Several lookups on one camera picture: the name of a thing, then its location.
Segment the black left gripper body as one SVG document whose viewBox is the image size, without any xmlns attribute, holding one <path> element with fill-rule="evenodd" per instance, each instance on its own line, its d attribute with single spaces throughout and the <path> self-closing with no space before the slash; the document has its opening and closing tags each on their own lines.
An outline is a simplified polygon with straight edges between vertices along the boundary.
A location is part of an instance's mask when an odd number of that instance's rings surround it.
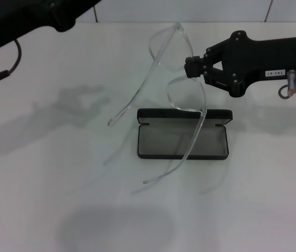
<svg viewBox="0 0 296 252">
<path fill-rule="evenodd" d="M 0 48 L 40 27 L 62 33 L 99 1 L 0 1 Z"/>
</svg>

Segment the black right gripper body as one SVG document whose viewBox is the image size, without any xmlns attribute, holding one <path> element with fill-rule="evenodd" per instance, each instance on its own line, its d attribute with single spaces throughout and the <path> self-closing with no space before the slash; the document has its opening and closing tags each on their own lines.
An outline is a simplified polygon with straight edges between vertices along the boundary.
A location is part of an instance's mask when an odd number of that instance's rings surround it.
<svg viewBox="0 0 296 252">
<path fill-rule="evenodd" d="M 240 30 L 223 48 L 224 81 L 234 98 L 255 82 L 283 80 L 290 70 L 296 72 L 296 37 L 256 41 Z"/>
</svg>

